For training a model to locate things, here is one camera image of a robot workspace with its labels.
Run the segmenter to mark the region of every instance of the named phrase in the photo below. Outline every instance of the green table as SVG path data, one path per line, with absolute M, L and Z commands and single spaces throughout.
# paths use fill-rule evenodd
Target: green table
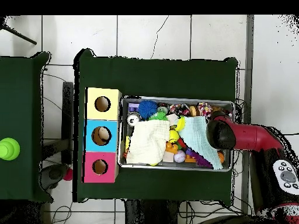
M 52 201 L 39 186 L 42 161 L 41 70 L 49 54 L 0 57 L 0 140 L 18 141 L 20 155 L 0 159 L 0 199 Z
M 222 200 L 231 203 L 231 170 L 177 171 L 120 168 L 114 184 L 82 183 L 85 87 L 118 89 L 124 95 L 235 100 L 237 61 L 190 61 L 94 57 L 81 50 L 75 60 L 74 201 L 84 198 Z

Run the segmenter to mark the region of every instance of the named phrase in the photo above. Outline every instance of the shape sorter box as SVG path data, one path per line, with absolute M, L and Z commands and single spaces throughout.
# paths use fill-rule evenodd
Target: shape sorter box
M 117 89 L 88 87 L 85 91 L 83 183 L 114 183 L 119 172 L 117 163 L 119 107 L 121 93 Z M 106 104 L 99 104 L 99 99 Z M 106 129 L 109 138 L 102 139 L 100 130 Z M 105 171 L 96 173 L 96 161 L 103 161 Z

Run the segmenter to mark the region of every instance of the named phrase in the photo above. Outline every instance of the blue spiky ball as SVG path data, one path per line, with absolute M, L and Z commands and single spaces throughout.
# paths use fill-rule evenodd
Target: blue spiky ball
M 148 119 L 150 116 L 157 112 L 158 105 L 152 100 L 143 100 L 139 104 L 138 112 L 144 119 Z

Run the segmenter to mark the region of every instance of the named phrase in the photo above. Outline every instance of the toy bin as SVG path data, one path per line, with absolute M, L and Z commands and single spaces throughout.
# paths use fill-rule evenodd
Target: toy bin
M 222 163 L 223 169 L 213 170 L 198 167 L 196 163 L 190 162 L 159 162 L 156 166 L 150 166 L 149 164 L 128 164 L 126 159 L 123 157 L 123 153 L 126 150 L 126 136 L 131 135 L 133 129 L 127 123 L 128 115 L 128 105 L 129 103 L 140 103 L 143 100 L 152 100 L 156 103 L 168 103 L 168 104 L 187 104 L 188 106 L 194 106 L 198 102 L 206 102 L 213 107 L 221 107 L 222 109 L 228 110 L 232 113 L 232 120 L 235 119 L 235 104 L 231 101 L 219 101 L 219 100 L 200 100 L 200 99 L 177 99 L 177 98 L 163 98 L 163 97 L 138 97 L 130 98 L 123 97 L 120 100 L 120 105 L 122 106 L 122 115 L 120 117 L 120 126 L 119 126 L 119 148 L 118 148 L 118 157 L 117 161 L 122 167 L 130 168 L 143 168 L 143 169 L 169 169 L 169 170 L 196 170 L 196 171 L 211 171 L 211 172 L 226 172 L 232 168 L 233 164 L 233 150 L 222 150 L 224 153 L 224 163 Z

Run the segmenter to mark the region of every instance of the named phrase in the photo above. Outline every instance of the pink box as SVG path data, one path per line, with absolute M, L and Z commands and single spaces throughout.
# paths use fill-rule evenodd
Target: pink box
M 116 162 L 116 153 L 114 152 L 86 152 L 84 167 L 84 183 L 114 183 L 118 174 L 118 164 Z M 92 165 L 96 160 L 104 160 L 108 166 L 106 173 L 96 174 Z

